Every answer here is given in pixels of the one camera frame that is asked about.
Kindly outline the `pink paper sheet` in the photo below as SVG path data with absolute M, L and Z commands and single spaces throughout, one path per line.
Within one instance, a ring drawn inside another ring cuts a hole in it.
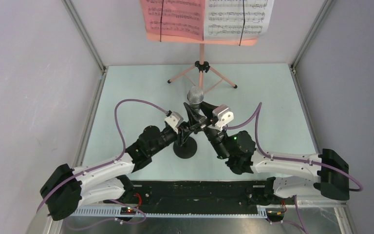
M 140 1 L 147 33 L 204 39 L 204 0 Z

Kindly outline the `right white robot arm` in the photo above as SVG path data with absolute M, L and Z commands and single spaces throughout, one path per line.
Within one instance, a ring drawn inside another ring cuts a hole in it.
M 320 154 L 310 155 L 267 152 L 247 131 L 232 136 L 227 134 L 227 125 L 234 118 L 229 107 L 202 102 L 200 110 L 207 119 L 204 133 L 208 141 L 233 173 L 286 176 L 271 178 L 272 184 L 263 191 L 268 203 L 275 204 L 295 195 L 321 195 L 340 201 L 350 199 L 349 165 L 336 151 L 322 149 Z

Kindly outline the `white sheet music page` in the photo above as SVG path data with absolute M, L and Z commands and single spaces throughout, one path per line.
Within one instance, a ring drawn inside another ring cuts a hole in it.
M 268 30 L 274 0 L 207 0 L 204 40 L 257 39 Z

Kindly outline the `pink music stand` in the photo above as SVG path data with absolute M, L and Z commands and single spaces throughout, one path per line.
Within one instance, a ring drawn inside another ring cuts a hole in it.
M 192 71 L 193 69 L 197 69 L 198 71 L 198 86 L 200 88 L 203 88 L 204 86 L 204 75 L 207 72 L 213 72 L 215 75 L 217 75 L 220 79 L 220 82 L 225 81 L 230 86 L 232 86 L 234 89 L 236 89 L 238 86 L 234 82 L 232 82 L 230 79 L 228 79 L 226 76 L 222 75 L 219 71 L 217 71 L 215 68 L 213 68 L 208 61 L 205 60 L 205 45 L 207 44 L 217 44 L 217 45 L 234 45 L 234 46 L 252 46 L 255 45 L 258 42 L 258 39 L 248 39 L 248 40 L 240 40 L 240 41 L 222 41 L 222 40 L 194 40 L 189 38 L 182 38 L 182 37 L 176 37 L 176 36 L 163 36 L 162 38 L 159 37 L 156 34 L 150 34 L 147 33 L 147 38 L 152 41 L 157 42 L 176 42 L 176 43 L 194 43 L 199 46 L 199 58 L 197 61 L 194 62 L 193 65 L 191 65 L 186 70 L 182 71 L 181 73 L 175 75 L 174 77 L 167 80 L 169 84 L 173 83 L 174 81 L 178 80 L 180 77 L 187 77 L 188 72 Z

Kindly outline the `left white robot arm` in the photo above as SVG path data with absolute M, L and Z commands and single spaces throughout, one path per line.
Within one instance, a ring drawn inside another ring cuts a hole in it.
M 92 166 L 71 168 L 68 164 L 58 166 L 40 189 L 49 216 L 54 221 L 66 219 L 79 207 L 103 201 L 120 200 L 129 203 L 134 189 L 128 175 L 152 163 L 152 157 L 174 144 L 183 146 L 190 134 L 205 130 L 211 123 L 202 104 L 184 104 L 188 121 L 177 119 L 176 112 L 166 114 L 163 129 L 150 125 L 144 128 L 138 139 L 110 159 Z

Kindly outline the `grey metal microphone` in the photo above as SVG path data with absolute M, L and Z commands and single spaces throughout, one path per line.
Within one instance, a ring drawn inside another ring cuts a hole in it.
M 192 86 L 187 93 L 188 104 L 200 113 L 200 104 L 204 100 L 204 92 L 198 86 Z

